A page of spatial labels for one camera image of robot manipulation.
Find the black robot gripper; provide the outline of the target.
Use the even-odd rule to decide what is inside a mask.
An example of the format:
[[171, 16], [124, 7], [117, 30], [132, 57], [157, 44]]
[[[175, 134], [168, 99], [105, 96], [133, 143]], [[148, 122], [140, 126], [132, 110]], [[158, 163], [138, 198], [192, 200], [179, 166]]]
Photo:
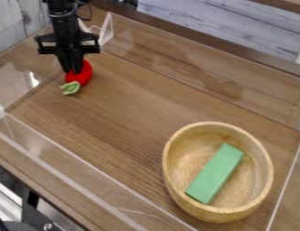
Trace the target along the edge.
[[76, 74], [82, 72], [84, 53], [101, 52], [100, 35], [89, 32], [78, 32], [77, 36], [66, 40], [60, 40], [56, 33], [49, 33], [37, 35], [34, 40], [38, 43], [38, 52], [41, 54], [57, 55], [61, 67], [66, 73], [72, 69]]

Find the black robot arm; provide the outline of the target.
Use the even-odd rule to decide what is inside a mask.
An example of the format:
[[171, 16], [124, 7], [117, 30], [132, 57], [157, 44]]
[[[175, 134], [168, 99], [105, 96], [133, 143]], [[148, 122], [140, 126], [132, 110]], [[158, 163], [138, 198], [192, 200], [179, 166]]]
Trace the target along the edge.
[[41, 54], [54, 54], [66, 73], [82, 72], [84, 55], [100, 53], [100, 35], [82, 30], [78, 16], [78, 3], [76, 0], [44, 0], [48, 5], [49, 17], [54, 32], [38, 35], [34, 40], [38, 43]]

